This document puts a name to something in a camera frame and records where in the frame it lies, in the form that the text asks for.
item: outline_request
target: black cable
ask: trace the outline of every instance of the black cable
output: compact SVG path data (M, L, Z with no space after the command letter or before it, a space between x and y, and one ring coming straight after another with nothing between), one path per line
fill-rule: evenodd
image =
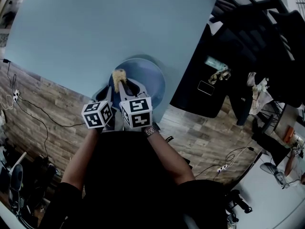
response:
M165 141L169 143L172 140L173 140L173 136L169 136Z
M287 186L287 185L289 185L289 184L291 184L291 183L294 183L294 182L296 182L296 181L301 181L301 180L300 180L300 179L297 179L297 180L295 180L295 181L292 181L292 182L286 183L286 184L284 185L283 189L284 189L284 188L286 188L286 186Z
M218 177L219 174L220 174L220 172L214 177L213 181L215 180L216 177Z
M10 80L10 77L9 77L9 70L10 70L10 62L9 62L9 68L8 68L8 71L7 71L7 74L6 74L7 77L8 77L8 79ZM12 91L12 93L13 93L13 96L15 96L15 93L14 93L14 86L15 86L16 80L17 80L17 76L16 76L16 74L14 74L14 76L13 76L13 81L10 80L10 88L11 88L11 91ZM22 101L24 101L24 102L28 102L29 104L35 106L36 108L39 108L41 111L43 111L43 112L48 116L48 118L49 118L50 120L52 120L55 124L57 124L57 125L59 125L59 126L61 126L61 127L68 127L68 128L70 128L70 127L74 127L74 126L78 126L78 125L83 125L83 124L85 124L85 123L83 122L83 123L74 124L74 125L61 125L61 124L57 123L55 120L53 120L53 119L49 116L49 114L48 114L47 112L45 112L42 108L36 106L35 104L31 103L31 102L28 101L28 100L22 99L20 96L18 96L18 98L20 98L20 99L21 99Z
M236 151L236 150L240 150L240 149L245 149L245 147L241 147L241 148L234 149L234 150L231 151L230 153L232 153L232 152L234 152L234 151ZM229 157L231 157L231 156L233 156L233 157L229 160L228 155L229 155L230 153L228 153L228 154L226 155L226 157L225 157L225 163L230 162L230 161L232 161L232 160L235 158L235 155L234 155L234 154L231 154ZM214 166L222 167L221 165L212 165L212 166L208 167L207 169L209 169L209 168L211 168L211 167L214 167ZM204 171L206 171L207 169L204 169L202 172L200 172L198 175L196 175L195 178L198 177L198 176L200 176L200 175L201 175Z
M234 150L231 151L230 153L232 153L232 152L234 152L234 151L236 151L236 150L244 149L244 148L245 148L245 147L241 147L241 148L234 149ZM229 155L230 153L228 153L228 154L226 155L226 157L225 157L225 162L226 162L226 163L232 161L232 160L235 158L235 155L232 154L232 155L229 156L229 157L233 156L232 159L228 160L228 158L229 158L228 155Z
M24 101L24 102L27 102L27 103L29 103L29 104L35 106L36 108L40 109L41 111L43 111L43 112L48 116L48 118L49 118L50 120L52 120L55 124L57 124L57 125L59 125L59 126L61 126L61 127L74 127L74 126L78 126L78 125L83 125L83 124L85 124L85 123L83 122L83 123L75 124L75 125L61 125L61 124L57 123L55 120L53 120L53 119L49 116L49 114L48 114L47 112L45 112L42 108L36 106L35 104L31 103L31 102L28 101L28 100L25 100L25 99L22 99L22 98L20 98L20 99L21 99L22 101Z
M207 169L209 169L209 168L211 168L211 167L213 167L213 166L222 167L221 165L212 165L212 166L208 167ZM197 176L200 176L200 175L201 175L204 171L206 171L207 169L204 169L202 172L200 172L198 175L196 175L195 178L196 178Z
M15 83L16 83L16 80L17 80L17 76L16 76L16 74L14 74L13 80L11 81L11 79L10 79L10 77L9 77L10 62L8 62L8 63L9 63L9 67L8 67L8 71L7 71L6 75L7 75L8 79L9 79L9 81L10 81L10 89L11 89L11 91L12 91L12 93L13 93L13 96L15 96L15 93L14 93L14 86L15 86ZM73 126L85 124L85 123L81 123L81 124L75 124L75 125L61 125L61 124L57 123L56 121L54 121L54 120L49 116L49 114L46 113L42 108L36 106L35 104L31 103L30 101L24 100L24 99L22 99L22 98L20 98L20 99L21 99L22 101L25 101L25 102L30 103L31 105L34 105L36 108L41 109L41 110L49 117L50 120L52 120L54 123L56 123L57 125L59 125L59 126L61 126L61 127L73 127ZM47 151L47 147L46 147L46 142L47 142L48 137L49 137L49 131L48 131L47 126L46 126L45 123L44 123L43 121L41 121L40 119L37 119L36 117L34 117L34 116L32 116L31 114L29 114L29 113L27 113L26 111L24 111L24 110L21 108L21 106L19 105L19 103L18 103L17 101L15 101L15 102L18 104L19 108L20 108L24 113L26 113L27 115L31 116L32 118L38 120L39 122L41 122L41 123L44 125L44 127L46 128L47 137L46 137L46 139L44 140L43 145L44 145L44 149L45 149L46 154L47 154L47 156L46 156L45 158L47 158L47 157L49 156L48 151Z
M277 180L277 177L276 177L276 175L274 174L274 172L272 171L272 169L270 169L270 167L268 167L268 169L270 170L271 174L272 174L272 175L276 178L276 180ZM287 185L289 185L289 184L291 184L291 183L294 183L294 182L296 182L296 181L301 181L301 180L300 180L300 179L297 179L297 180L295 180L295 181L286 183L286 184L283 186L283 189L286 188Z
M40 121L43 125L44 125L44 127L46 128L46 130L47 130L47 138L44 140L44 149L46 150L46 154L47 154L47 156L46 156L46 158L49 156L48 155L48 151L47 151L47 147L46 147L46 141L48 140L48 137L49 137L49 132L48 132L48 129L47 129L47 126L44 124L44 122L43 121L41 121L40 119L37 119L36 117L34 117L34 116L32 116L31 114L29 114L29 113L27 113L26 111L24 111L22 108L21 108L21 106L19 105L19 103L16 101L16 103L18 104L18 106L19 106L19 108L24 112L24 113L26 113L27 115L29 115L29 116L31 116L31 117L33 117L34 119L36 119L36 120L38 120L38 121Z

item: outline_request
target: wooden floor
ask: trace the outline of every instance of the wooden floor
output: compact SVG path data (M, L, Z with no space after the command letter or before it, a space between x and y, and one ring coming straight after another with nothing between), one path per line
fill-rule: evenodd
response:
M8 65L0 63L0 101L6 106L6 95L11 94L10 82L7 78ZM25 73L11 63L9 76L16 74L15 89L21 92L23 99L29 100L43 108L55 121L62 125L73 125L83 122L81 110L89 98L59 86L37 75ZM42 120L49 131L46 142L50 161L62 172L70 158L75 154L87 133L85 125L72 128L60 127L53 123L40 109L23 101L19 101L21 108ZM7 124L5 133L10 141L20 151L26 151L30 158L38 154L46 155L43 142L46 130L43 124L27 114L15 104L13 110L5 111ZM251 142L251 124L253 117L249 117L244 126L236 126L236 118L230 101L226 98L221 111L214 119L205 118L169 106L160 128L164 137L172 135L174 140L170 144L185 158L191 161L193 172L198 175L211 165L224 165L226 155L236 149L245 147ZM251 144L256 152L260 147ZM228 184L238 179L251 165L256 154L245 150L238 157L235 164L222 172L215 180ZM203 172L199 179L213 179L217 167Z

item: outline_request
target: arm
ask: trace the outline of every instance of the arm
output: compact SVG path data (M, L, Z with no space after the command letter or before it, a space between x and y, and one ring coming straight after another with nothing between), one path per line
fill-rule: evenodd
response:
M82 191L87 165L94 152L98 139L98 132L95 129L90 129L83 144L68 164L61 182L69 183Z
M164 138L158 132L150 135L148 137L148 141L156 152L162 165L173 177L176 184L179 185L187 181L195 180L195 177L186 161L164 140Z
M291 154L290 154L290 158L286 164L286 168L285 168L285 177L288 176L290 174L290 172L292 171L292 162L295 158L295 151L292 150Z

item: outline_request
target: blue bowl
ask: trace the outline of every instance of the blue bowl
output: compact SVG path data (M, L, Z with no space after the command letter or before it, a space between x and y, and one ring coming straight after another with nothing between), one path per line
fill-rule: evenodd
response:
M125 70L127 78L134 79L146 87L147 94L152 98L153 109L161 103L165 93L165 79L156 64L147 59L133 58L122 62L115 69ZM112 75L109 79L109 85L114 89ZM120 108L120 101L120 93L114 92L113 106Z

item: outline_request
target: orange object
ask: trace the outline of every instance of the orange object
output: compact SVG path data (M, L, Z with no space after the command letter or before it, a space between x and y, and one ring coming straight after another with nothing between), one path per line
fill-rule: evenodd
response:
M294 135L294 132L295 132L295 130L294 130L291 126L289 126L289 128L288 128L288 130L287 130L287 133L286 133L286 135L285 135L283 141L284 141L285 143L289 143L290 139L291 139L292 136Z

